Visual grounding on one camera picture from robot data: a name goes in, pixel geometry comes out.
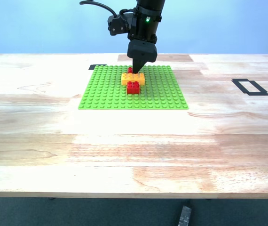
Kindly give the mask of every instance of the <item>wooden table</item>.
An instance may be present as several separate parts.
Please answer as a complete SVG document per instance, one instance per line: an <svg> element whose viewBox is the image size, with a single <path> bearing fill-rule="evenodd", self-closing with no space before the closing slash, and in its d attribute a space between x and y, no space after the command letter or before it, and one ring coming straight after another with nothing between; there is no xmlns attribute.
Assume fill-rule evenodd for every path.
<svg viewBox="0 0 268 226"><path fill-rule="evenodd" d="M159 55L189 110L78 110L92 64L131 62L0 55L0 196L268 198L268 96L232 81L268 92L268 55Z"/></svg>

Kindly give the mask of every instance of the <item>green lego baseplate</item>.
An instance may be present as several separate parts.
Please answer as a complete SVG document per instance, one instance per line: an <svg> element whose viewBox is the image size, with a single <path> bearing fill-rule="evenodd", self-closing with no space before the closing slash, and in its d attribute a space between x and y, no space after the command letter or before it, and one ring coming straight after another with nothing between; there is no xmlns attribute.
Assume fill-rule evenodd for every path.
<svg viewBox="0 0 268 226"><path fill-rule="evenodd" d="M140 94L127 94L121 74L130 66L96 66L79 109L180 109L188 105L170 66L144 66Z"/></svg>

